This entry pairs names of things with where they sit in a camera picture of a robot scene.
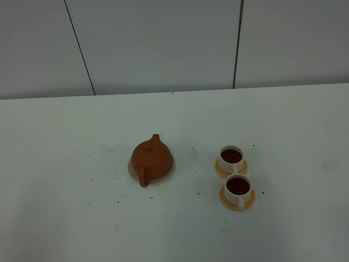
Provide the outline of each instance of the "table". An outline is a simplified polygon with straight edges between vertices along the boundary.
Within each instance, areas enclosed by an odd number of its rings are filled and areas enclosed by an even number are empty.
[[[0,261],[347,261],[349,84],[0,101]],[[176,172],[127,173],[153,133]],[[214,171],[236,144],[254,206]]]

